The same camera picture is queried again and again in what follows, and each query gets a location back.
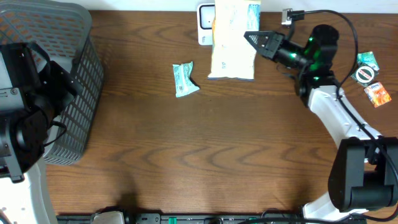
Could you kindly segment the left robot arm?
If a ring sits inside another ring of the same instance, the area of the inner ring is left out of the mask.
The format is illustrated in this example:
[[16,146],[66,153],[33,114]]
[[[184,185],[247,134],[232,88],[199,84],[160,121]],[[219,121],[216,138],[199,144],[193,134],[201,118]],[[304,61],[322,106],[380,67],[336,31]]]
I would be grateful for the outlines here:
[[45,148],[82,85],[35,42],[1,46],[1,223],[57,223]]

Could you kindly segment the light green wipes packet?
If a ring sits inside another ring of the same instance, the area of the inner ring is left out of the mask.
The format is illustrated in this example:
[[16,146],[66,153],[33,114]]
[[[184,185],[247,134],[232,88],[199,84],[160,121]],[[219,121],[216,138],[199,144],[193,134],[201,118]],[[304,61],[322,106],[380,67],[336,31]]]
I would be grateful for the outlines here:
[[199,86],[191,81],[190,75],[193,70],[193,62],[180,65],[173,64],[173,73],[175,79],[175,96],[177,98],[187,96],[200,89]]

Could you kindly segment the yellow snack bag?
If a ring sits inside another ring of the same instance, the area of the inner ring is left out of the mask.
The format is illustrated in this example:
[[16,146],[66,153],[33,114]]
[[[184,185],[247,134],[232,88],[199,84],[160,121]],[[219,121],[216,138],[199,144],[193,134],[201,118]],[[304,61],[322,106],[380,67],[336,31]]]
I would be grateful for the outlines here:
[[259,30],[260,15],[261,0],[215,1],[209,79],[254,79],[256,51],[244,34]]

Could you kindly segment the orange tissue pack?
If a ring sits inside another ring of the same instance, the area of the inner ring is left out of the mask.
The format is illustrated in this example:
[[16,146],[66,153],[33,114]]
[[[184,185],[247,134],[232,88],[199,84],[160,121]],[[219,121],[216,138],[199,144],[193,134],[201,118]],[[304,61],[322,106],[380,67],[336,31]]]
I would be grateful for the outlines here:
[[375,108],[385,105],[392,100],[387,90],[384,88],[381,82],[373,83],[364,89],[370,102]]

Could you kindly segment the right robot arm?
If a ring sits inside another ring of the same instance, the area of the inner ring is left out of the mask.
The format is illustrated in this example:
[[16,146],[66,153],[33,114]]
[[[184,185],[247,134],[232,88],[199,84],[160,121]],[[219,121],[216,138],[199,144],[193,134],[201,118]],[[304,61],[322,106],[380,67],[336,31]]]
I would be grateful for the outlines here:
[[304,47],[272,30],[247,31],[244,38],[264,58],[298,69],[293,77],[296,94],[338,148],[328,192],[303,206],[303,220],[341,223],[397,205],[397,138],[386,138],[370,127],[347,100],[331,70],[338,31],[318,25]]

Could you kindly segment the dark green Zam-Buk box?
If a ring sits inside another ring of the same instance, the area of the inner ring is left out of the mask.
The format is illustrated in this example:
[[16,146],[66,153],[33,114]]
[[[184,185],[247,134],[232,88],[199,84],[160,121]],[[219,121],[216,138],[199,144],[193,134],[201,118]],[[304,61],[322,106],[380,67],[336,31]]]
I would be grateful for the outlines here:
[[361,63],[351,74],[351,78],[361,86],[367,87],[375,80],[378,75],[379,72],[377,70],[373,69],[366,63]]

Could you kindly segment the teal tissue pack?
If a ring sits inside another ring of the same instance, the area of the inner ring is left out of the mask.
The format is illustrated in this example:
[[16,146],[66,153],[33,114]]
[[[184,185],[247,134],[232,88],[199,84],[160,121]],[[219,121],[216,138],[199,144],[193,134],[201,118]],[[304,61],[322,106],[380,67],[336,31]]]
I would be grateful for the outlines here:
[[357,57],[357,62],[359,64],[365,63],[375,71],[379,71],[380,69],[373,52],[359,53]]

